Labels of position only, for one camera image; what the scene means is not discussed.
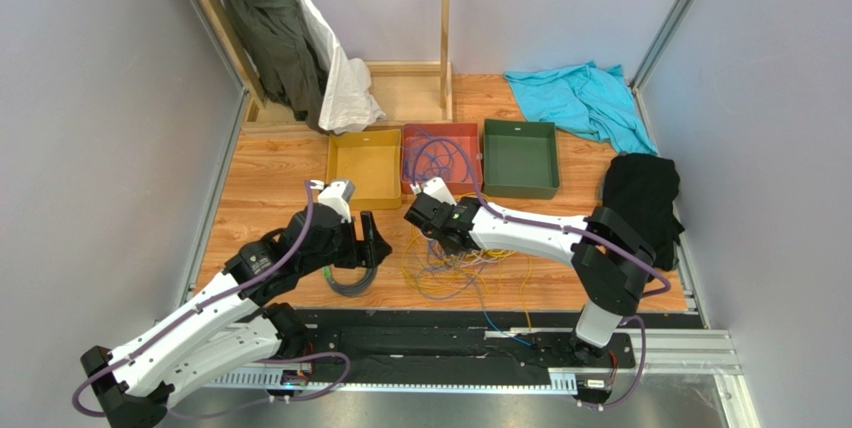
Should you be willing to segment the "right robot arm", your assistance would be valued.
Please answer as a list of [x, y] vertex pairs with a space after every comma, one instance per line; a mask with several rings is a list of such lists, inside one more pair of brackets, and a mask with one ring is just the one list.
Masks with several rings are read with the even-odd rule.
[[574, 337], [604, 348], [620, 323], [636, 314], [649, 278], [658, 277], [653, 249], [613, 210], [589, 216], [523, 212], [465, 197], [447, 202], [420, 193], [404, 219], [447, 254], [508, 250], [573, 269], [587, 295]]

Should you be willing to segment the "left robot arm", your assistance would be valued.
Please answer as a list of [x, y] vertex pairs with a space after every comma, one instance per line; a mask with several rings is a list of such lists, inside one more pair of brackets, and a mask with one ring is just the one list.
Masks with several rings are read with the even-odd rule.
[[196, 295], [153, 328], [80, 359], [87, 376], [73, 392], [80, 414], [112, 427], [155, 427], [189, 394], [255, 362], [305, 365], [323, 358], [296, 310], [276, 297], [328, 266], [376, 271], [391, 254], [371, 212], [353, 217], [324, 202], [245, 244]]

